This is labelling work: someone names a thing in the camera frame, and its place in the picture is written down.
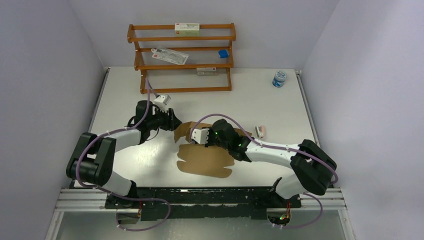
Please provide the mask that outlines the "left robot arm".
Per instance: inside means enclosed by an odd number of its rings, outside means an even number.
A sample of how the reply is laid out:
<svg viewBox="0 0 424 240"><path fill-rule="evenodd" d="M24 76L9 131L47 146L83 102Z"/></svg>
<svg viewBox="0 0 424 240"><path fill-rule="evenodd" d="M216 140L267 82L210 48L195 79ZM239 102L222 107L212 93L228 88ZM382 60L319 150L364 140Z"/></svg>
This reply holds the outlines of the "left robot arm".
<svg viewBox="0 0 424 240"><path fill-rule="evenodd" d="M151 131L173 132L181 124L172 108L162 110L157 103L141 100L126 127L101 135L81 134L67 164L66 176L117 195L124 207L132 208L139 200L137 185L113 170L116 152L145 143Z"/></svg>

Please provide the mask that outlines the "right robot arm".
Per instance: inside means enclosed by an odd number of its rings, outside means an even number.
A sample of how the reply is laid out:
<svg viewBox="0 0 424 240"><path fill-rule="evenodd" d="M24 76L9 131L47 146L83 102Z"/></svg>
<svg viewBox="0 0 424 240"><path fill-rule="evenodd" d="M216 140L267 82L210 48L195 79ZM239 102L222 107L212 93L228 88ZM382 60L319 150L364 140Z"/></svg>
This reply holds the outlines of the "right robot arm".
<svg viewBox="0 0 424 240"><path fill-rule="evenodd" d="M272 187L269 199L275 207L282 207L289 198L305 192L323 196L336 178L337 164L309 139L300 144L268 143L239 134L224 119L199 133L193 132L192 139L206 148L222 148L238 161L264 162L290 169L291 173L277 179Z"/></svg>

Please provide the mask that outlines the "brown cardboard box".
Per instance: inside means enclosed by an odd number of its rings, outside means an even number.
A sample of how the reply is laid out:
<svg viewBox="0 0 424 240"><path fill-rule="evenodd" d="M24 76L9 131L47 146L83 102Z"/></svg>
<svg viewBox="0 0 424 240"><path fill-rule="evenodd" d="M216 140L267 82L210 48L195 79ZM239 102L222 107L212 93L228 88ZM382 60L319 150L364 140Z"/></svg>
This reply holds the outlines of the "brown cardboard box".
<svg viewBox="0 0 424 240"><path fill-rule="evenodd" d="M229 168L235 160L225 149L217 146L181 144L177 153L177 168L187 174L224 179L232 174Z"/></svg>

